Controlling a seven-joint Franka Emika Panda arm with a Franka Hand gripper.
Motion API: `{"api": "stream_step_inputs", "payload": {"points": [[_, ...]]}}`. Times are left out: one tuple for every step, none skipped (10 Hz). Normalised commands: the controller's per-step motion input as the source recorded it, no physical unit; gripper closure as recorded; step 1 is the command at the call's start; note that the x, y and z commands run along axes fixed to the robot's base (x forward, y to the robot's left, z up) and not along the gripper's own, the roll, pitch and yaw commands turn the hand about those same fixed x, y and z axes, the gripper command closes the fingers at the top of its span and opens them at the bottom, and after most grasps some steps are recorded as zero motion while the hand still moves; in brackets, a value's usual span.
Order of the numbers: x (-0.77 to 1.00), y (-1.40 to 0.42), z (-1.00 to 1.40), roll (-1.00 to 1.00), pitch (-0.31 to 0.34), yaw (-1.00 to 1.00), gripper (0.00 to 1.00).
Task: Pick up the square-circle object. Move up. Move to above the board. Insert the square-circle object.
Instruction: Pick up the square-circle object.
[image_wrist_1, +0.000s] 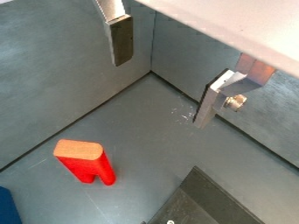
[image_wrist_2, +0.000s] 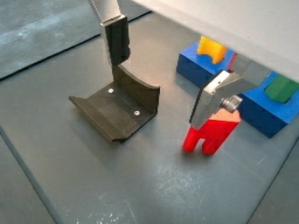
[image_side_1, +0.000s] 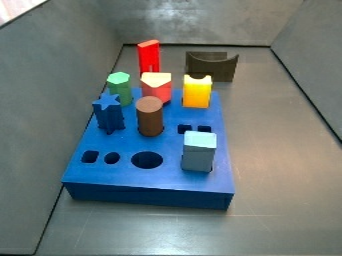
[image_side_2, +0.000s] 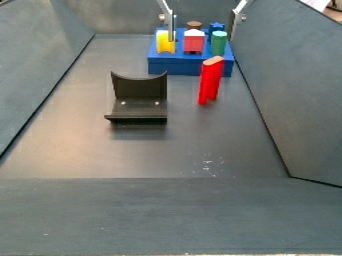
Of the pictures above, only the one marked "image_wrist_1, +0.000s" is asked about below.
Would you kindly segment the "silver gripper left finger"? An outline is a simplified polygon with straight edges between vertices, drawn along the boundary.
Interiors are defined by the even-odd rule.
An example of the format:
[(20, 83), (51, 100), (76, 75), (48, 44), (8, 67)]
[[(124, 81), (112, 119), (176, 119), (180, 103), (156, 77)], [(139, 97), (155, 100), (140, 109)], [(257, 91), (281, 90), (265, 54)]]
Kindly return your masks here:
[(134, 56), (134, 18), (126, 12), (122, 0), (92, 0), (103, 17), (112, 63), (116, 67)]

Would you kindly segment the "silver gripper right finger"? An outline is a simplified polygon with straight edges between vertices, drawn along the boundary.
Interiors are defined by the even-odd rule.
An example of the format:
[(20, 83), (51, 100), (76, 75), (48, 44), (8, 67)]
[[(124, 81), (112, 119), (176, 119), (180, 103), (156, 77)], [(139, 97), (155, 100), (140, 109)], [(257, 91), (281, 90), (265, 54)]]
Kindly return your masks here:
[(223, 109), (238, 112), (247, 101), (243, 94), (262, 88), (275, 71), (267, 63), (242, 53), (235, 70), (226, 69), (206, 86), (194, 124), (203, 129)]

